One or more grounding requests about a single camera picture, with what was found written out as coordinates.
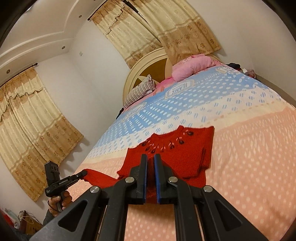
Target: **headboard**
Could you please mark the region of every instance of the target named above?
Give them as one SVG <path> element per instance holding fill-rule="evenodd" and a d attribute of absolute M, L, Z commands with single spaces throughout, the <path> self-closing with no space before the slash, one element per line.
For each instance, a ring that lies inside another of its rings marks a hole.
<path fill-rule="evenodd" d="M 216 56 L 209 54 L 213 60 L 218 60 Z M 172 76 L 172 63 L 169 60 L 164 48 L 156 49 L 144 57 L 142 57 L 131 69 L 126 78 L 126 83 L 123 89 L 123 102 L 128 93 L 140 84 L 148 74 L 152 79 L 160 83 L 168 77 Z"/>

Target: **blue blanket section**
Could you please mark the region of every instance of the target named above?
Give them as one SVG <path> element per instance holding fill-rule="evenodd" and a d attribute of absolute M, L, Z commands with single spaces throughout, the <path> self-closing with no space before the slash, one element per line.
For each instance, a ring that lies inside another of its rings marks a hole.
<path fill-rule="evenodd" d="M 268 89 L 262 83 L 237 71 L 233 71 L 230 67 L 218 68 L 214 66 L 208 68 L 206 71 L 199 72 L 179 83 L 175 83 L 163 92 L 149 97 L 143 103 L 122 113 L 104 133 L 95 147 L 108 144 L 117 138 L 140 131 L 192 107 L 210 102 L 213 102 L 215 105 L 219 102 L 217 100 L 235 92 L 253 89 L 255 85 L 259 88 Z M 250 99 L 250 102 L 245 104 L 247 107 L 250 107 L 252 100 Z"/>

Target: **bedspread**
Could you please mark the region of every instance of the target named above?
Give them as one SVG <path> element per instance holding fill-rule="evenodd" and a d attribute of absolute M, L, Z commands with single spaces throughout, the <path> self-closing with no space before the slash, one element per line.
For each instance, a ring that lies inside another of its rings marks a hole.
<path fill-rule="evenodd" d="M 275 91 L 228 66 L 214 66 L 122 113 L 77 172 L 117 178 L 127 149 L 152 133 L 215 127 L 207 185 L 213 186 L 269 240 L 296 217 L 296 110 Z M 91 185 L 79 181 L 76 199 Z M 175 240 L 171 205 L 130 205 L 125 240 Z"/>

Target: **curtain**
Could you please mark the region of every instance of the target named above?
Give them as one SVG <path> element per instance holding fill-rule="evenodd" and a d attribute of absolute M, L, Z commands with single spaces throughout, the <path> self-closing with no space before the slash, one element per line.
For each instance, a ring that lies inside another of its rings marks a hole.
<path fill-rule="evenodd" d="M 185 0 L 132 0 L 176 64 L 194 54 L 221 49 L 212 31 Z"/>
<path fill-rule="evenodd" d="M 129 68 L 144 55 L 162 47 L 145 20 L 120 0 L 108 0 L 91 19 Z"/>
<path fill-rule="evenodd" d="M 83 138 L 55 106 L 34 68 L 0 88 L 0 155 L 34 201 L 47 186 L 44 164 L 58 165 Z"/>

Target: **silver bolt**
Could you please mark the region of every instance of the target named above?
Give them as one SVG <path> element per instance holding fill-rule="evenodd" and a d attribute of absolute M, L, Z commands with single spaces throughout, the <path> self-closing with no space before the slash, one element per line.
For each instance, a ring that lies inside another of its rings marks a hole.
<path fill-rule="evenodd" d="M 90 188 L 90 191 L 91 191 L 91 193 L 97 193 L 98 191 L 100 191 L 100 188 L 97 187 L 97 186 L 92 186 L 92 187 Z"/>
<path fill-rule="evenodd" d="M 168 178 L 168 181 L 169 181 L 170 183 L 176 183 L 176 182 L 178 181 L 178 178 L 176 178 L 176 177 L 169 177 L 169 178 Z"/>
<path fill-rule="evenodd" d="M 213 191 L 213 188 L 211 186 L 204 186 L 204 191 L 205 192 L 212 192 Z"/>
<path fill-rule="evenodd" d="M 133 177 L 127 177 L 125 180 L 127 183 L 133 183 L 135 179 Z"/>

